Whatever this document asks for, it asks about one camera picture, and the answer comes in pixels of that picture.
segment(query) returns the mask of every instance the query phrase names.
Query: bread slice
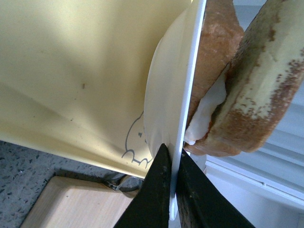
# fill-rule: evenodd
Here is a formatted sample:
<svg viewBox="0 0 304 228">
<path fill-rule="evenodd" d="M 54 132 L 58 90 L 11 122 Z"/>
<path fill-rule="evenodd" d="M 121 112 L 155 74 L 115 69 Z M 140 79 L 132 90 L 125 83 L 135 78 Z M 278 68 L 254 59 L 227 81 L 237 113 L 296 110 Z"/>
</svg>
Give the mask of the bread slice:
<svg viewBox="0 0 304 228">
<path fill-rule="evenodd" d="M 235 55 L 244 35 L 232 0 L 208 0 L 200 34 L 187 126 L 201 98 Z"/>
<path fill-rule="evenodd" d="M 304 77 L 303 9 L 303 0 L 268 0 L 262 7 L 228 71 L 226 101 L 207 138 L 196 144 L 218 140 L 252 152 L 265 143 Z"/>
</svg>

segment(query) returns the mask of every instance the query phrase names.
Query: white filling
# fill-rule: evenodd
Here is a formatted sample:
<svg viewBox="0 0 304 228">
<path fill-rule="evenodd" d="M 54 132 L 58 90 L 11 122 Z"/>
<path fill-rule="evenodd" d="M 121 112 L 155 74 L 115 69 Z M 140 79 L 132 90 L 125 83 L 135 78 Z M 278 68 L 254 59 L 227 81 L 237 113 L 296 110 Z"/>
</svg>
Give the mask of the white filling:
<svg viewBox="0 0 304 228">
<path fill-rule="evenodd" d="M 226 98 L 225 72 L 226 70 L 223 71 L 199 102 L 199 106 L 185 132 L 184 141 L 189 145 L 194 145 L 197 140 L 203 138 L 209 131 L 212 113 Z"/>
</svg>

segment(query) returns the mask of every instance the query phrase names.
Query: sandwich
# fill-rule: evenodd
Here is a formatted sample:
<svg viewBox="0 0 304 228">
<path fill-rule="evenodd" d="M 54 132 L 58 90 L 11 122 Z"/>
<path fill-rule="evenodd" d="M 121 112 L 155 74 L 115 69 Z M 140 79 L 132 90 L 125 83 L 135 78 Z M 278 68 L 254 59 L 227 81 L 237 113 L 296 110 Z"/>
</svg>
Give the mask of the sandwich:
<svg viewBox="0 0 304 228">
<path fill-rule="evenodd" d="M 231 156 L 261 147 L 304 77 L 304 1 L 268 0 L 244 33 L 232 0 L 208 0 L 184 149 Z"/>
</svg>

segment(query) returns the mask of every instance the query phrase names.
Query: wooden board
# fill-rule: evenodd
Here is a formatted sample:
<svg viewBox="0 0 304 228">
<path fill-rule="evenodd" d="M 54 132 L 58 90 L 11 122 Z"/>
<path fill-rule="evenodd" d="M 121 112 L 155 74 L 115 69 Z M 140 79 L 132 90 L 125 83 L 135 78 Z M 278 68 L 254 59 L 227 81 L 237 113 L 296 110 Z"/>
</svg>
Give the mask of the wooden board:
<svg viewBox="0 0 304 228">
<path fill-rule="evenodd" d="M 21 228 L 112 228 L 131 201 L 99 183 L 53 177 Z"/>
</svg>

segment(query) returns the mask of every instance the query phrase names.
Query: speckled countertop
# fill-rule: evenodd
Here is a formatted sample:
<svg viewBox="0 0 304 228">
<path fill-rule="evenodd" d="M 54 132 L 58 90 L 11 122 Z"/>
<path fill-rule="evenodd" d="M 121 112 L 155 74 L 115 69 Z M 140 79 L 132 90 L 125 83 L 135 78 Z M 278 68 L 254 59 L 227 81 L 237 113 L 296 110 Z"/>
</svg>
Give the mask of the speckled countertop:
<svg viewBox="0 0 304 228">
<path fill-rule="evenodd" d="M 54 175 L 94 182 L 122 176 L 115 171 L 0 141 L 0 228 L 19 227 Z"/>
</svg>

